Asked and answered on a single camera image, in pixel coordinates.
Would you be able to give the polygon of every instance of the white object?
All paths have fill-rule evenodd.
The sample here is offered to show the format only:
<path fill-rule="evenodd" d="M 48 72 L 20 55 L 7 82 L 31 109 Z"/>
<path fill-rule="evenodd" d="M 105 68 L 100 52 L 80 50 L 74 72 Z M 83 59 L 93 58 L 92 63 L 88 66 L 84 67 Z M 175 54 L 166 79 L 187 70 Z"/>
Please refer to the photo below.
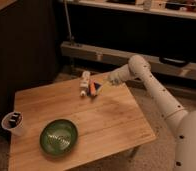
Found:
<path fill-rule="evenodd" d="M 21 121 L 19 122 L 19 124 L 13 128 L 11 128 L 10 126 L 9 120 L 11 119 L 14 113 L 20 113 L 20 112 L 11 112 L 5 115 L 1 121 L 1 126 L 3 129 L 10 131 L 14 135 L 22 136 L 26 133 L 26 127 L 25 127 L 23 115 L 21 113 L 20 113 Z"/>
<path fill-rule="evenodd" d="M 81 81 L 80 81 L 80 89 L 81 89 L 80 96 L 82 97 L 86 96 L 86 92 L 89 88 L 90 75 L 91 73 L 89 71 L 84 71 L 82 73 Z"/>
<path fill-rule="evenodd" d="M 196 111 L 189 113 L 152 75 L 150 68 L 142 56 L 134 55 L 127 65 L 112 71 L 108 81 L 112 85 L 119 85 L 127 80 L 141 79 L 176 138 L 174 171 L 195 171 Z"/>

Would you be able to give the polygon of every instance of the bowl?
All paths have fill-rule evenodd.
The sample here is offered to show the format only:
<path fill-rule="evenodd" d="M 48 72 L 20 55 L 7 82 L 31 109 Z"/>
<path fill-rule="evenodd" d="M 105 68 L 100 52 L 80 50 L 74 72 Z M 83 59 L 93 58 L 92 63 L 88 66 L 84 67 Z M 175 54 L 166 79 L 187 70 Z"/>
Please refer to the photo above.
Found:
<path fill-rule="evenodd" d="M 77 138 L 76 126 L 69 120 L 58 119 L 44 128 L 40 135 L 40 146 L 50 156 L 63 156 L 73 148 Z"/>

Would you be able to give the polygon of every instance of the wooden table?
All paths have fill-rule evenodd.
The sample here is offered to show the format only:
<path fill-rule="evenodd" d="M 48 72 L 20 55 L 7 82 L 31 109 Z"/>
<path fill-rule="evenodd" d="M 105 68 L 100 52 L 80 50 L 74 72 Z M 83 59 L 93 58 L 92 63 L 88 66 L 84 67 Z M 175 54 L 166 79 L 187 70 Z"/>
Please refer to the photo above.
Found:
<path fill-rule="evenodd" d="M 93 76 L 103 82 L 106 74 Z M 15 110 L 28 125 L 22 137 L 12 136 L 9 170 L 66 170 L 139 146 L 155 134 L 125 84 L 103 90 L 95 99 L 79 96 L 79 79 L 50 84 L 15 95 Z M 55 119 L 71 120 L 78 128 L 78 141 L 60 159 L 43 155 L 39 136 Z"/>

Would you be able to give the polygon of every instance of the floor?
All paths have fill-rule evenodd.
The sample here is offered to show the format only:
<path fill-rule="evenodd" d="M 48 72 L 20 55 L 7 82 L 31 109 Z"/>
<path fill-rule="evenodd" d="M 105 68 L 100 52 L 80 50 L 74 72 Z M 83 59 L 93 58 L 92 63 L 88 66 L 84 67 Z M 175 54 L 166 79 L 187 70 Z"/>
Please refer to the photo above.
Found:
<path fill-rule="evenodd" d="M 73 79 L 75 76 L 61 73 L 57 81 Z M 144 115 L 157 135 L 157 139 L 151 143 L 140 146 L 133 158 L 131 150 L 115 154 L 101 160 L 94 161 L 72 169 L 72 171 L 170 171 L 174 161 L 175 141 L 167 125 L 160 117 L 160 113 L 144 89 L 129 87 L 136 98 Z M 177 99 L 189 110 L 196 110 L 196 100 L 177 97 Z M 9 143 L 0 137 L 0 171 L 7 170 L 9 157 Z"/>

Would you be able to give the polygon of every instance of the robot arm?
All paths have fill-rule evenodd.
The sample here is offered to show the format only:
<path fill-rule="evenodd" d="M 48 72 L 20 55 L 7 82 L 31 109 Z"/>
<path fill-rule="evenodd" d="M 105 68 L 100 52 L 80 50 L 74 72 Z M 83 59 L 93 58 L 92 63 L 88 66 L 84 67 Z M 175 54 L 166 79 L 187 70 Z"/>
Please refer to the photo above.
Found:
<path fill-rule="evenodd" d="M 152 75 L 149 63 L 140 55 L 130 58 L 128 64 L 112 71 L 108 81 L 119 85 L 139 78 L 155 101 L 161 116 L 176 138 L 175 171 L 196 171 L 196 111 L 188 111 Z"/>

